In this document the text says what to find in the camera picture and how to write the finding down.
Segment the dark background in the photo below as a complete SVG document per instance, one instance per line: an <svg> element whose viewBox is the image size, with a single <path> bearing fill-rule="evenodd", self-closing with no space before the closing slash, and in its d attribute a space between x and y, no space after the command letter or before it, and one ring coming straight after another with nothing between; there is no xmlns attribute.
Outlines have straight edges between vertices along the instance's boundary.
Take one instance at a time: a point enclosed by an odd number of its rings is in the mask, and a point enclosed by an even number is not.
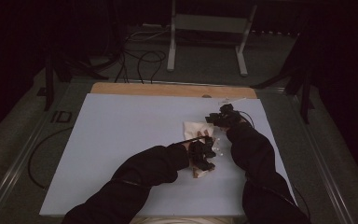
<svg viewBox="0 0 358 224"><path fill-rule="evenodd" d="M248 4L180 1L177 10L244 16ZM168 25L170 8L171 1L158 0L0 1L0 121L33 85L51 46L86 63L89 55L114 55L127 24ZM312 69L312 84L358 164L358 1L258 2L252 29L301 33L284 67Z"/></svg>

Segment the white board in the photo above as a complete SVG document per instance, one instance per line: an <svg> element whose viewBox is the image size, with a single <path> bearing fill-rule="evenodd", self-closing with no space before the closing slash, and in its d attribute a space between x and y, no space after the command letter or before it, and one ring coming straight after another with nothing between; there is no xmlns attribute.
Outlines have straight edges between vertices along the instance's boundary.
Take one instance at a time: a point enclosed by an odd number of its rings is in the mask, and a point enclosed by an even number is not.
<svg viewBox="0 0 358 224"><path fill-rule="evenodd" d="M222 101L216 98L88 94L40 215L65 215L109 181L127 158L153 146L183 141L183 122L205 121L210 113L219 112ZM240 100L232 104L235 109L248 113L255 128L269 139L275 149L277 172L289 183L260 100ZM199 179L192 177L189 168L179 171L174 183L152 188L138 216L243 215L244 172L231 159L230 143L225 134L215 128L214 136L220 137L224 153L213 159L215 170Z"/></svg>

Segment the white metal frame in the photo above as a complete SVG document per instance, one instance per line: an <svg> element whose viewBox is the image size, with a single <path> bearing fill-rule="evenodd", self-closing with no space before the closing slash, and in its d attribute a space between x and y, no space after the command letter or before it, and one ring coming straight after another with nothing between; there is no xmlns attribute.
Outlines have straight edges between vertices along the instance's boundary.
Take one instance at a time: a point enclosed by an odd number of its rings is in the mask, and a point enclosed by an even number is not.
<svg viewBox="0 0 358 224"><path fill-rule="evenodd" d="M175 67L176 54L176 29L184 30L200 30L200 31L216 31L242 34L241 43L236 46L238 66L242 77L248 76L245 60L243 58L243 49L246 39L252 27L252 21L255 16L257 6L253 6L249 18L228 18L228 17L211 17L199 15L176 14L176 0L172 0L172 18L171 18L171 44L168 54L167 70L172 72Z"/></svg>

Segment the gray floor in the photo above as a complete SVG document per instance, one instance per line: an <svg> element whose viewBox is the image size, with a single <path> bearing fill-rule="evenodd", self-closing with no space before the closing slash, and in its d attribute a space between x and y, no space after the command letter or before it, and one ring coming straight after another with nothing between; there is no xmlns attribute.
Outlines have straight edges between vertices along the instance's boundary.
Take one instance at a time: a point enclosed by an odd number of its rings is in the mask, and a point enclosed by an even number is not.
<svg viewBox="0 0 358 224"><path fill-rule="evenodd" d="M196 35L192 38L202 39ZM229 38L224 36L223 40L214 41L215 44L188 41L189 36L179 39L175 71L166 71L165 60L154 77L154 83L254 85L279 73L295 43L293 38L281 35L250 35L244 53L250 75L244 78L239 76L233 41ZM146 42L130 42L127 49L162 50L167 53L168 46L168 38L163 35ZM142 55L142 52L130 52ZM145 59L157 58L148 55ZM137 64L137 59L126 56L129 79L139 79ZM157 67L157 63L141 63L140 71L145 82L150 80ZM111 77L109 81L112 81L118 70L117 64L102 71L102 74ZM56 83L56 103L50 112L43 112L44 98L36 96L38 89L44 85L43 71L35 77L34 87L0 124L0 185L10 165L27 146L34 147L35 142L75 124L84 97L95 81L88 77L76 77L70 84ZM296 97L282 94L280 88L286 81L258 91L257 96L266 109L289 178L304 196L312 223L358 223L358 169L350 152L326 112L317 89L312 88L311 92L315 108L310 110L310 125L304 125L298 117ZM50 123L54 110L71 111L74 118L70 123ZM38 126L40 120L46 121L43 126ZM48 185L53 177L69 135L70 131L67 131L51 137L34 154L33 174L43 185ZM32 141L33 136L38 136L38 140ZM14 188L6 192L6 197L0 198L0 223L60 223L60 217L38 215L46 192L31 182L26 166L23 170L19 168L17 175L13 178L16 182ZM335 206L337 195L342 197L350 217L342 215L345 213L342 207ZM298 194L296 200L306 211Z"/></svg>

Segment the black sleeve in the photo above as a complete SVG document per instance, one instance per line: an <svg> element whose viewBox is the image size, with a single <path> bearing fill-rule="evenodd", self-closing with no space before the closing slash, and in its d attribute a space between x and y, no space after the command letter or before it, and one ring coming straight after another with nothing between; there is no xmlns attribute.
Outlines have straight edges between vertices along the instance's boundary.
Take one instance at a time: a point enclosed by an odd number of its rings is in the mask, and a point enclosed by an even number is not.
<svg viewBox="0 0 358 224"><path fill-rule="evenodd" d="M182 145L152 147L127 159L85 203L69 211L63 224L129 223L144 206L153 186L172 183L188 167Z"/></svg>
<svg viewBox="0 0 358 224"><path fill-rule="evenodd" d="M227 138L232 159L246 172L242 207L250 223L310 223L276 172L274 148L267 137L244 122L230 128Z"/></svg>

